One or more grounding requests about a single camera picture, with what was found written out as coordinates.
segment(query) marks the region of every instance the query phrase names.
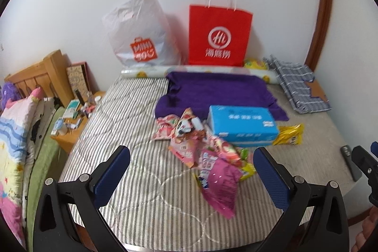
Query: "purple plush toy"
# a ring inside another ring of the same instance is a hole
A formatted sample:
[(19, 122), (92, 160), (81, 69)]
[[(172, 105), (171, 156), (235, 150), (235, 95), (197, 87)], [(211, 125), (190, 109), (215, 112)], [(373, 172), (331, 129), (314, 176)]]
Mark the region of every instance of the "purple plush toy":
[(9, 99), (12, 101), (18, 101), (22, 99), (16, 86), (10, 82), (6, 82), (1, 90), (1, 109), (5, 109), (5, 105)]

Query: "shopping bag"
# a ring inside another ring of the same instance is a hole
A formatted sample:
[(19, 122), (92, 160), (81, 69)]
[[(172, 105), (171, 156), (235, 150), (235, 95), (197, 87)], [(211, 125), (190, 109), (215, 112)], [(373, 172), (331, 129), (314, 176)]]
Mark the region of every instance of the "shopping bag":
[(158, 0), (130, 0), (105, 15), (103, 25), (114, 54), (124, 66), (181, 64)]
[(189, 7), (189, 64), (243, 66), (253, 14), (210, 2)]

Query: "remote control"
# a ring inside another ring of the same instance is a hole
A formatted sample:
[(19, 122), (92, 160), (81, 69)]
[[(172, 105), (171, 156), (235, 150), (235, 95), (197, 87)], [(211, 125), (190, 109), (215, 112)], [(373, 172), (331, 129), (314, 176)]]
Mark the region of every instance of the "remote control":
[(361, 170), (356, 166), (356, 164), (352, 161), (352, 150), (349, 145), (342, 146), (340, 148), (341, 154), (343, 154), (343, 157), (348, 165), (349, 171), (352, 174), (353, 180), (356, 182), (358, 181), (361, 176), (362, 172)]

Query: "blue tissue package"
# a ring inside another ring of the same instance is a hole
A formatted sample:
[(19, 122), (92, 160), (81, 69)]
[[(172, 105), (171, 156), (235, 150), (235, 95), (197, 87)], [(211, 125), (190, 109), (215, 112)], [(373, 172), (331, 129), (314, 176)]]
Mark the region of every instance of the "blue tissue package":
[(211, 105), (207, 122), (214, 135), (235, 146), (272, 145), (278, 135), (267, 108)]

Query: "white circle logo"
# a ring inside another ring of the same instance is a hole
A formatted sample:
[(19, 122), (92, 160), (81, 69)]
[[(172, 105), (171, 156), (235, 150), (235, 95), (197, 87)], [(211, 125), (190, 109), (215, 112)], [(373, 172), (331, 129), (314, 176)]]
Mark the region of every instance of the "white circle logo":
[(226, 27), (215, 27), (210, 31), (207, 40), (211, 47), (225, 49), (231, 42), (231, 32)]

